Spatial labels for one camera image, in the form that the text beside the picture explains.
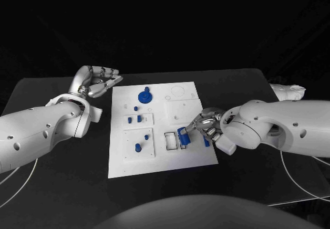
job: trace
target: white board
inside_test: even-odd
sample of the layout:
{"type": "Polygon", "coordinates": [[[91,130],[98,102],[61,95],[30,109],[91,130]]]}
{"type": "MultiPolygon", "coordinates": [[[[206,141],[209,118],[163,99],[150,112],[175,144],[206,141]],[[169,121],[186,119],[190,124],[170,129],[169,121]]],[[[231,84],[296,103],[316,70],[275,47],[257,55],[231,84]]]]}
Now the white board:
{"type": "Polygon", "coordinates": [[[192,143],[180,147],[177,129],[202,109],[195,82],[113,87],[108,178],[218,164],[213,145],[205,146],[198,131],[189,133],[192,143]],[[146,86],[153,100],[143,104],[137,96],[146,86]]]}

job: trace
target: robotic hand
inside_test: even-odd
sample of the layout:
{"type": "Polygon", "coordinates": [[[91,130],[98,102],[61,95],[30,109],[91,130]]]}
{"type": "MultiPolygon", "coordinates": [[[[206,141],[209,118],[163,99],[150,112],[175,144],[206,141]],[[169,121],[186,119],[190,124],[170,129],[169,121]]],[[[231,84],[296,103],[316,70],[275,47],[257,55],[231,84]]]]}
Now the robotic hand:
{"type": "Polygon", "coordinates": [[[87,95],[91,98],[102,96],[123,80],[118,73],[111,68],[82,66],[66,94],[51,99],[46,106],[0,117],[0,173],[38,159],[61,141],[82,138],[90,123],[97,123],[102,114],[85,100],[87,95]]]}
{"type": "Polygon", "coordinates": [[[224,111],[206,108],[180,134],[198,129],[229,155],[236,146],[255,149],[261,143],[281,151],[330,157],[330,101],[251,100],[224,111]]]}

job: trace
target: white cloth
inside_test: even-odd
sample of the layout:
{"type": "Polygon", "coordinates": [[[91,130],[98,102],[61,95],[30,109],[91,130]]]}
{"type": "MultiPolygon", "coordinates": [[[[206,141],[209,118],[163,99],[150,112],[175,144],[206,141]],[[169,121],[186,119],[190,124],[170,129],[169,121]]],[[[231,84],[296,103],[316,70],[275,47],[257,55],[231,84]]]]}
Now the white cloth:
{"type": "Polygon", "coordinates": [[[304,97],[306,88],[298,85],[271,84],[278,100],[300,100],[304,97]]]}

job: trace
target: dark table surface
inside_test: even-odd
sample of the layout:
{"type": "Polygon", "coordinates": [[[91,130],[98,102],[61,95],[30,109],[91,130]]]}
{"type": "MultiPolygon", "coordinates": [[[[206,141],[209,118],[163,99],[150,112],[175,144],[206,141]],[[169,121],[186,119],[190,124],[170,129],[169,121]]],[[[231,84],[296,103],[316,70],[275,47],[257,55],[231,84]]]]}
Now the dark table surface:
{"type": "MultiPolygon", "coordinates": [[[[229,109],[249,100],[277,102],[258,69],[123,75],[118,86],[195,82],[203,107],[229,109]]],[[[72,77],[25,78],[16,85],[3,115],[45,106],[68,93],[72,77]]],[[[84,138],[59,142],[39,158],[32,178],[13,200],[0,208],[2,228],[90,229],[124,210],[154,200],[190,194],[226,195],[264,204],[310,199],[290,180],[280,151],[265,144],[255,150],[238,147],[232,156],[215,148],[218,165],[108,179],[113,89],[91,99],[102,108],[84,138]]],[[[284,153],[291,176],[316,195],[330,194],[313,158],[284,153]]],[[[22,187],[35,162],[25,165],[0,186],[0,205],[22,187]]],[[[3,180],[10,172],[0,174],[3,180]]]]}

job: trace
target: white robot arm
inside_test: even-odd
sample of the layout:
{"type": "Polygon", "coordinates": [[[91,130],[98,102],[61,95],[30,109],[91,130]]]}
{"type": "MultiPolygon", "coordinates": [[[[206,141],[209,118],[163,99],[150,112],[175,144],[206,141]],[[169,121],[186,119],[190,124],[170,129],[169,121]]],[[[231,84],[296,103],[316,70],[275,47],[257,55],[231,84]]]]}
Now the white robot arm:
{"type": "Polygon", "coordinates": [[[100,97],[123,80],[118,73],[111,68],[82,66],[66,94],[51,99],[46,106],[0,117],[0,173],[38,159],[61,141],[82,138],[102,114],[85,100],[87,95],[100,97]]]}
{"type": "Polygon", "coordinates": [[[251,100],[226,112],[206,108],[180,134],[195,129],[229,155],[236,146],[255,149],[264,143],[284,152],[330,157],[330,101],[251,100]]]}

